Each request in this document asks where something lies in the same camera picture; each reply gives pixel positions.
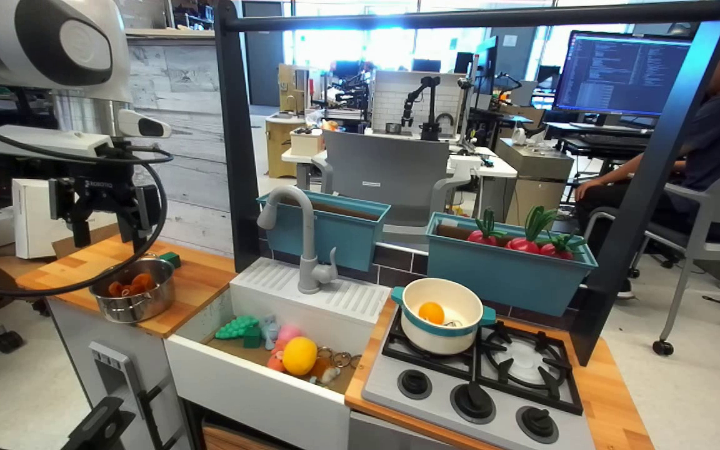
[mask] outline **black cable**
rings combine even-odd
[[[96,157],[81,157],[81,155],[69,155],[69,153],[54,153],[54,149],[45,149],[45,147],[17,143],[17,140],[12,140],[9,134],[0,134],[0,143],[21,147],[25,153],[45,155],[45,157],[54,157],[54,160],[76,163],[76,164],[145,164],[145,163],[159,164],[159,163],[171,163],[172,160],[172,155],[160,149],[160,147],[136,147],[137,153],[164,155],[159,160],[140,160],[140,157],[96,160]]]
[[[149,238],[149,243],[136,252],[130,255],[127,260],[104,269],[100,274],[96,278],[89,278],[89,279],[81,279],[81,283],[72,283],[72,284],[61,284],[61,287],[54,287],[54,290],[0,290],[0,297],[50,297],[50,294],[64,294],[64,293],[72,293],[72,290],[82,290],[82,287],[91,287],[106,278],[114,278],[116,273],[120,273],[124,267],[134,264],[136,260],[140,260],[160,238],[164,228],[165,228],[165,214],[167,214],[167,195],[165,195],[165,188],[160,182],[160,174],[151,168],[151,164],[144,164],[151,178],[155,180],[159,185],[159,195],[160,195],[160,222],[155,225],[155,232]]]
[[[66,163],[89,163],[89,164],[100,164],[100,163],[109,163],[109,164],[144,164],[151,178],[155,180],[155,188],[159,188],[159,195],[160,195],[160,222],[155,225],[154,235],[149,238],[149,243],[144,248],[136,249],[136,255],[130,255],[127,260],[124,260],[120,264],[114,264],[109,269],[104,269],[100,274],[96,278],[89,278],[89,279],[81,279],[81,283],[72,283],[72,284],[61,284],[61,287],[54,287],[54,290],[0,290],[0,297],[50,297],[50,294],[64,294],[64,293],[72,293],[72,290],[82,290],[82,287],[91,287],[106,278],[114,278],[116,273],[120,273],[124,267],[134,264],[136,260],[140,260],[160,238],[164,228],[165,228],[165,218],[167,218],[167,195],[165,195],[165,188],[164,188],[164,180],[160,174],[151,168],[154,160],[91,160],[91,157],[72,157],[72,155],[64,155],[64,153],[54,153],[54,149],[44,149],[44,147],[34,147],[34,145],[25,145],[25,143],[17,143],[17,140],[11,140],[6,134],[0,134],[0,143],[9,143],[12,147],[24,147],[29,153],[35,153],[35,155],[50,155],[50,157],[59,157],[59,160],[66,160]],[[167,160],[172,157],[171,153],[160,149],[160,147],[137,147],[140,153],[159,153],[159,155],[165,155]]]

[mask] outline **person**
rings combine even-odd
[[[641,168],[644,155],[622,163],[621,168],[587,180],[575,188],[575,218],[582,230],[590,222],[592,209],[617,207],[627,193],[634,172]],[[684,129],[677,160],[670,172],[670,182],[681,182],[690,190],[709,190],[720,178],[720,90],[709,98]],[[690,232],[695,219],[695,202],[660,195],[659,207],[654,209],[654,222],[670,230]],[[590,249],[599,252],[607,235],[607,219],[600,219],[590,235]],[[720,240],[720,225],[710,230],[710,240]],[[621,283],[617,297],[634,297],[631,279]]]

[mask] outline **orange object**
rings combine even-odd
[[[125,284],[124,284],[120,279],[116,279],[116,283],[109,284],[109,294],[111,294],[111,297],[120,297],[124,290],[125,290]]]
[[[436,322],[436,324],[444,324],[445,322],[445,310],[440,302],[422,302],[419,308],[419,318],[429,319],[429,322]]]
[[[155,287],[155,279],[149,273],[137,273],[130,284],[134,293],[151,293]]]
[[[284,348],[284,367],[295,377],[306,377],[312,370],[315,360],[319,360],[319,344],[306,335],[294,337]]]
[[[285,372],[281,353],[271,353],[266,364]]]

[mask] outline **toy stove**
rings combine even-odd
[[[362,398],[501,448],[592,448],[560,340],[480,328],[460,354],[415,348],[392,319]]]

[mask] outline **window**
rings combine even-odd
[[[440,70],[451,72],[459,52],[477,52],[485,35],[485,28],[419,30],[412,58],[440,60]]]
[[[397,14],[419,0],[300,0],[297,14]],[[410,68],[415,30],[300,30],[294,32],[294,63],[331,70],[335,60],[370,60],[377,68]]]
[[[422,0],[421,10],[550,8],[552,0]]]
[[[557,4],[636,4],[636,3],[692,3],[692,0],[557,0]]]
[[[592,30],[592,32],[631,32],[634,25],[556,25],[547,30],[545,45],[540,50],[540,64],[562,64],[565,63],[565,50],[567,50],[567,37],[574,30]]]

